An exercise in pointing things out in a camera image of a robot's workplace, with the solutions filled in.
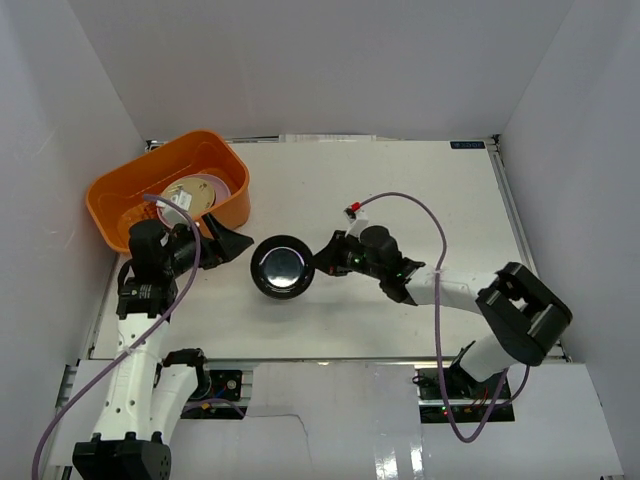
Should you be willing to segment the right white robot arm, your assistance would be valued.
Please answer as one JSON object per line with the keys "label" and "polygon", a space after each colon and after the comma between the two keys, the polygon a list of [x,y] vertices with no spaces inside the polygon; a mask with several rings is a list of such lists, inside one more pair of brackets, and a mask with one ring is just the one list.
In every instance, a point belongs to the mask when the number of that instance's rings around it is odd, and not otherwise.
{"label": "right white robot arm", "polygon": [[466,399],[513,365],[540,365],[573,319],[568,306],[521,263],[493,273],[437,270],[403,256],[382,226],[367,227],[359,236],[336,231],[313,262],[329,276],[355,272],[374,278],[396,303],[481,315],[489,334],[463,347],[443,373],[446,386]]}

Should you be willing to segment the black plate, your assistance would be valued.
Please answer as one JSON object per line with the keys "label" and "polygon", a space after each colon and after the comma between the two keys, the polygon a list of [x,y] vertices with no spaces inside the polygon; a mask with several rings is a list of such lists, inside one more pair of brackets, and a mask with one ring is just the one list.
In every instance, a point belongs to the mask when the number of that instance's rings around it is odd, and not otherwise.
{"label": "black plate", "polygon": [[291,300],[311,285],[315,268],[309,247],[290,235],[275,235],[262,241],[250,262],[252,280],[258,290],[274,300]]}

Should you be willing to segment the pink plastic plate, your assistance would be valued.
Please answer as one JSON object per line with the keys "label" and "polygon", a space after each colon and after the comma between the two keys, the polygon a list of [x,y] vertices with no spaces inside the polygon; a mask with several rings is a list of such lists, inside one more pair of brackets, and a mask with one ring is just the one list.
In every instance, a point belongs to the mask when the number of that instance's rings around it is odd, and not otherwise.
{"label": "pink plastic plate", "polygon": [[[200,177],[204,178],[205,180],[208,180],[213,185],[213,187],[215,189],[215,193],[216,193],[216,198],[215,198],[213,206],[215,206],[215,205],[221,203],[222,201],[226,200],[231,195],[231,190],[230,190],[229,186],[221,178],[219,178],[219,177],[217,177],[215,175],[211,175],[211,174],[194,174],[194,175],[187,175],[187,176],[200,176]],[[206,212],[203,212],[202,214],[198,215],[193,220],[194,221],[198,221],[198,219],[203,214],[207,213],[212,207],[210,207]]]}

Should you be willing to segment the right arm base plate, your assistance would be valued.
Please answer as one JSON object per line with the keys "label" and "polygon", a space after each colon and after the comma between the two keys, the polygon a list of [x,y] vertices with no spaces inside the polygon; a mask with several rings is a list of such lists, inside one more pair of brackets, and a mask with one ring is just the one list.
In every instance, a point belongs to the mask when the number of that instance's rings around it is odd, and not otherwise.
{"label": "right arm base plate", "polygon": [[[448,379],[445,379],[453,419],[458,424],[479,423],[488,410],[499,379],[500,375],[495,374],[471,391],[460,390]],[[450,414],[441,395],[437,369],[417,369],[412,377],[412,383],[417,388],[421,423],[446,424]],[[504,405],[511,399],[511,394],[509,383],[505,381],[500,390],[496,406],[488,417],[489,422],[510,423],[515,421],[513,406]]]}

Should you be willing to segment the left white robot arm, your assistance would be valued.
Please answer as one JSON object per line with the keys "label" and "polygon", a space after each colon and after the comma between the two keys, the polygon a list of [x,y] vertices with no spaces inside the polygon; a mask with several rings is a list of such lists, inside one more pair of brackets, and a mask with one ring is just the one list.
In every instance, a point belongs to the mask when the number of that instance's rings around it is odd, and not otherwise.
{"label": "left white robot arm", "polygon": [[182,274],[194,276],[229,263],[252,244],[212,215],[166,227],[143,220],[129,230],[128,259],[117,278],[118,345],[106,398],[89,440],[74,446],[72,462],[84,479],[167,479],[170,438],[186,404],[211,391],[207,358],[199,348],[161,352]]}

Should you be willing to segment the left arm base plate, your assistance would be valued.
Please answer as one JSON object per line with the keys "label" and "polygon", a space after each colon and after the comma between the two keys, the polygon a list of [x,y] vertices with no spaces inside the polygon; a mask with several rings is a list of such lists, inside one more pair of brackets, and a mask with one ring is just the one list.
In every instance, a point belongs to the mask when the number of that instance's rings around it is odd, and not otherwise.
{"label": "left arm base plate", "polygon": [[235,369],[214,369],[208,371],[208,389],[203,394],[197,394],[183,407],[183,412],[215,406],[236,408],[236,403],[242,397],[243,372]]}

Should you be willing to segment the beige small plate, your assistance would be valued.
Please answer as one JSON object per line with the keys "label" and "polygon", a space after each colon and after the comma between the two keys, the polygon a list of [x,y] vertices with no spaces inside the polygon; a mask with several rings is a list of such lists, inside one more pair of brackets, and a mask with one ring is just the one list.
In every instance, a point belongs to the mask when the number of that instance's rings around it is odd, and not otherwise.
{"label": "beige small plate", "polygon": [[208,180],[200,176],[186,176],[167,186],[161,197],[176,204],[191,216],[198,216],[213,206],[216,193]]}

